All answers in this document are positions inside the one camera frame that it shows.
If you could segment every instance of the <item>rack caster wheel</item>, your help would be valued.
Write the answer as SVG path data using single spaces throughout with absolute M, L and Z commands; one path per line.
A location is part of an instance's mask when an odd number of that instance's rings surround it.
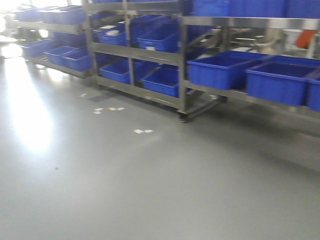
M 185 113 L 179 113 L 179 119 L 180 119 L 180 122 L 182 122 L 182 123 L 187 123 L 188 122 L 188 119 L 189 118 L 189 116 L 187 115 L 187 114 L 185 114 Z
M 220 96 L 220 100 L 221 100 L 221 103 L 225 104 L 226 102 L 228 102 L 228 97 Z

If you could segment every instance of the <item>shelf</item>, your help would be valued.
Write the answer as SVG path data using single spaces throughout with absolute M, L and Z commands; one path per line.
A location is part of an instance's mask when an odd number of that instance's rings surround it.
M 127 2 L 126 8 L 130 15 L 145 11 L 158 14 L 179 13 L 180 3 L 179 0 Z M 84 5 L 84 9 L 91 12 L 125 11 L 125 5 L 122 2 L 87 3 Z
M 14 23 L 19 28 L 33 30 L 44 29 L 68 34 L 80 34 L 83 33 L 85 29 L 84 23 L 75 25 L 45 23 L 41 21 L 14 21 Z
M 148 99 L 156 103 L 160 103 L 175 109 L 179 109 L 180 99 L 177 97 L 165 95 L 155 91 L 150 91 L 138 86 L 125 84 L 122 82 L 114 81 L 105 77 L 96 76 L 98 85 L 102 85 L 111 89 L 119 90 L 121 92 L 138 96 L 140 98 Z
M 38 57 L 30 57 L 30 56 L 23 56 L 24 59 L 34 63 L 34 64 L 39 64 L 43 65 L 45 67 L 51 68 L 51 69 L 56 69 L 58 71 L 61 71 L 66 74 L 70 74 L 79 78 L 87 78 L 92 75 L 92 70 L 87 70 L 87 71 L 77 71 L 73 70 L 71 68 L 65 67 L 65 66 L 60 66 L 54 63 L 49 62 L 48 58 L 45 55 L 38 56 Z
M 179 63 L 181 62 L 180 55 L 178 53 L 172 52 L 152 51 L 141 48 L 111 45 L 98 42 L 92 43 L 92 49 L 94 52 L 174 66 L 179 66 Z
M 184 16 L 182 22 L 185 25 L 238 28 L 320 29 L 320 19 L 313 18 Z
M 184 86 L 186 88 L 199 90 L 212 95 L 224 96 L 224 97 L 228 97 L 231 99 L 236 99 L 236 100 L 240 100 L 240 101 L 244 101 L 252 104 L 258 104 L 266 107 L 281 109 L 291 113 L 296 113 L 296 114 L 300 114 L 300 115 L 304 115 L 312 118 L 320 118 L 320 111 L 310 110 L 306 106 L 292 106 L 292 105 L 287 105 L 281 102 L 275 102 L 275 101 L 270 101 L 262 98 L 248 96 L 244 91 L 240 91 L 240 90 L 222 90 L 222 89 L 217 89 L 213 87 L 193 84 L 188 80 L 184 81 Z

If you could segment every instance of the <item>gray epoxy floor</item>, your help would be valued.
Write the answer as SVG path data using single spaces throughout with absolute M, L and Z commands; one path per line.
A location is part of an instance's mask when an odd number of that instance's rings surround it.
M 0 240 L 320 239 L 319 120 L 230 101 L 183 124 L 22 58 L 0 108 Z

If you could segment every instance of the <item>orange object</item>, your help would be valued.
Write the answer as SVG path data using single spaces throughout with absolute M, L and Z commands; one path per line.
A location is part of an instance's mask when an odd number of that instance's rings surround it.
M 296 39 L 295 45 L 298 48 L 306 49 L 309 47 L 309 44 L 316 34 L 317 31 L 315 30 L 304 30 L 300 36 Z

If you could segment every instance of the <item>blue bin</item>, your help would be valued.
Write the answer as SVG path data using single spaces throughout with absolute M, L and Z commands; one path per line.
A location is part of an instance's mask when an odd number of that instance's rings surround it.
M 230 0 L 231 17 L 284 18 L 286 9 L 287 0 Z
M 138 81 L 143 78 L 152 69 L 158 66 L 155 62 L 149 61 L 134 61 L 134 76 L 135 80 Z M 103 77 L 112 79 L 124 84 L 130 84 L 130 72 L 129 62 L 126 59 L 118 60 L 114 63 L 106 65 L 100 68 L 100 73 Z
M 142 25 L 143 33 L 152 31 L 161 27 L 165 22 L 170 20 L 168 15 L 144 15 L 131 20 L 132 25 Z
M 24 44 L 21 47 L 23 50 L 23 54 L 30 57 L 37 57 L 43 55 L 44 52 L 56 48 L 56 42 L 49 39 L 45 39 Z
M 36 19 L 40 19 L 41 15 L 38 12 L 39 8 L 30 7 L 23 10 L 14 11 L 16 18 L 22 22 L 34 21 Z
M 288 18 L 320 19 L 319 0 L 289 0 Z
M 245 70 L 262 63 L 265 54 L 226 51 L 216 56 L 188 61 L 191 83 L 217 88 L 237 89 L 246 84 Z
M 39 10 L 38 12 L 41 14 L 42 21 L 47 24 L 55 24 L 56 23 L 56 15 L 55 13 L 59 11 L 62 7 L 53 6 L 48 9 Z
M 141 49 L 174 53 L 179 49 L 179 32 L 169 25 L 161 26 L 138 37 Z
M 107 32 L 112 30 L 118 30 L 119 34 L 116 36 L 109 36 Z M 131 28 L 131 42 L 133 44 L 137 43 L 137 38 L 144 33 L 144 29 L 142 25 L 132 26 Z M 127 46 L 127 33 L 126 33 L 126 26 L 124 24 L 118 24 L 117 26 L 103 30 L 97 34 L 98 40 L 100 43 L 103 44 L 113 44 L 113 45 L 120 45 L 120 46 Z
M 65 66 L 70 69 L 83 72 L 92 68 L 92 59 L 86 49 L 74 51 L 63 58 Z
M 95 61 L 99 68 L 118 58 L 119 57 L 115 55 L 105 54 L 101 52 L 95 53 Z
M 266 57 L 265 60 L 269 62 L 279 63 L 279 64 L 293 64 L 293 65 L 313 67 L 313 68 L 320 67 L 319 59 L 277 55 L 277 56 Z
M 61 46 L 47 51 L 44 54 L 48 56 L 51 63 L 64 66 L 66 63 L 63 57 L 77 50 L 79 49 L 76 47 Z
M 320 76 L 308 79 L 308 101 L 307 106 L 316 111 L 320 111 Z
M 176 98 L 179 96 L 179 74 L 176 67 L 163 65 L 144 77 L 142 82 L 145 89 Z
M 228 17 L 230 0 L 193 0 L 195 16 Z
M 86 21 L 85 11 L 81 6 L 66 6 L 55 13 L 55 22 L 57 24 L 80 24 Z
M 247 69 L 247 94 L 284 104 L 303 105 L 307 95 L 307 76 L 316 68 L 267 62 Z

